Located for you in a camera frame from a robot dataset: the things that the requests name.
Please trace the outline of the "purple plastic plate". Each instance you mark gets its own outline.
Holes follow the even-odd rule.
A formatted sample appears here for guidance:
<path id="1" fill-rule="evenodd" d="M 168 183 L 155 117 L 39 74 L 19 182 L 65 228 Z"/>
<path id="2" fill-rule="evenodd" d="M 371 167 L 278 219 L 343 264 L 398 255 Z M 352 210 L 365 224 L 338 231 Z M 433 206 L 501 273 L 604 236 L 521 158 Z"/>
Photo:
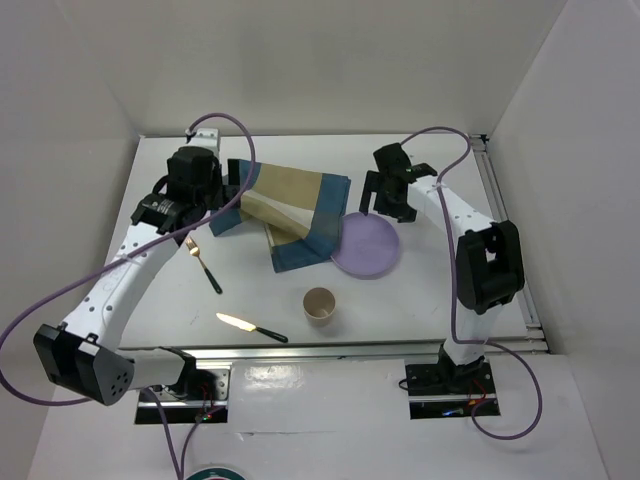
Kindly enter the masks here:
<path id="1" fill-rule="evenodd" d="M 385 218 L 350 213 L 342 219 L 341 237 L 331 255 L 334 264 L 358 278 L 377 278 L 392 269 L 400 255 L 400 239 Z"/>

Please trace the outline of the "blue beige checked cloth napkin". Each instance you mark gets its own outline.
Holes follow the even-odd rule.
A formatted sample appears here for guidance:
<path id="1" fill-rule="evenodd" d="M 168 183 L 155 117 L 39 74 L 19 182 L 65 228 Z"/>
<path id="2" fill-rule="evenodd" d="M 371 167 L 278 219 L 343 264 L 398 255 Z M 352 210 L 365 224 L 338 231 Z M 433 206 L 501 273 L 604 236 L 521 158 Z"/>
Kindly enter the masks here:
<path id="1" fill-rule="evenodd" d="M 240 206 L 213 219 L 209 228 L 220 236 L 248 220 L 265 229 L 272 266 L 283 273 L 328 261 L 341 238 L 351 180 L 248 160 L 228 161 L 228 183 L 249 183 Z"/>

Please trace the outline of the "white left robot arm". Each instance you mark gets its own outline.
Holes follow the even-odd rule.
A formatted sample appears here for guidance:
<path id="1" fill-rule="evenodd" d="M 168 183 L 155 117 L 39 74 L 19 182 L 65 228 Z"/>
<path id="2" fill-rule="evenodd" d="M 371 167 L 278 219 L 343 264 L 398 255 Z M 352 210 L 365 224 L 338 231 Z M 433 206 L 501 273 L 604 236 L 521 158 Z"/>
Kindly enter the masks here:
<path id="1" fill-rule="evenodd" d="M 160 386 L 176 399 L 196 390 L 193 356 L 173 347 L 120 348 L 126 325 L 156 275 L 187 237 L 184 227 L 238 192 L 223 182 L 220 136 L 201 128 L 167 161 L 168 172 L 137 205 L 113 260 L 85 299 L 57 326 L 42 325 L 34 346 L 48 379 L 102 405 L 129 390 Z"/>

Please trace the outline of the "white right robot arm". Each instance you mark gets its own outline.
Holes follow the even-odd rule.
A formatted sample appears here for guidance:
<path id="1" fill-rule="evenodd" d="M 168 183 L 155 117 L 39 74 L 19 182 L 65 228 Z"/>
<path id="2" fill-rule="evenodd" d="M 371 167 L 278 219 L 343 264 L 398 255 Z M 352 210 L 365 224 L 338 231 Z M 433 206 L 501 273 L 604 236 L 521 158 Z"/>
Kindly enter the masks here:
<path id="1" fill-rule="evenodd" d="M 453 246 L 452 297 L 456 319 L 440 346 L 436 372 L 424 381 L 448 392 L 464 389 L 484 362 L 484 344 L 516 293 L 524 287 L 519 232 L 509 220 L 480 213 L 440 181 L 426 163 L 413 165 L 399 143 L 374 152 L 376 169 L 365 177 L 359 211 L 374 210 L 400 223 L 422 214 Z"/>

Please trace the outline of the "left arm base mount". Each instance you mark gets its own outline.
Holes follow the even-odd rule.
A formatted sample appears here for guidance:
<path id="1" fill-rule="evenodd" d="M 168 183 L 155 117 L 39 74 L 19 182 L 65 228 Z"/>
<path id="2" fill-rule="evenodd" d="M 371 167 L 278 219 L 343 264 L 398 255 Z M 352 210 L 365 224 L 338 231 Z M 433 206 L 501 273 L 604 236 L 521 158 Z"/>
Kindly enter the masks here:
<path id="1" fill-rule="evenodd" d="M 187 393 L 177 393 L 168 386 L 152 386 L 169 425 L 192 425 L 197 420 L 208 424 L 228 421 L 228 396 L 231 380 L 229 365 L 198 372 L 195 384 Z"/>

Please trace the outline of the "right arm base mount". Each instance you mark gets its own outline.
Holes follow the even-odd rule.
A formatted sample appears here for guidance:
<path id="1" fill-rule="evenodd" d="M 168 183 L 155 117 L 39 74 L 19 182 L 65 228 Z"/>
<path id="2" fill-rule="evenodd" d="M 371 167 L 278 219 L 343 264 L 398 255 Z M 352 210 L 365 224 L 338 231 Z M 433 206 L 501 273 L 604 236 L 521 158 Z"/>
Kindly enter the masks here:
<path id="1" fill-rule="evenodd" d="M 500 407 L 491 366 L 484 362 L 470 377 L 446 384 L 435 364 L 407 364 L 398 387 L 408 395 L 412 420 L 499 416 Z"/>

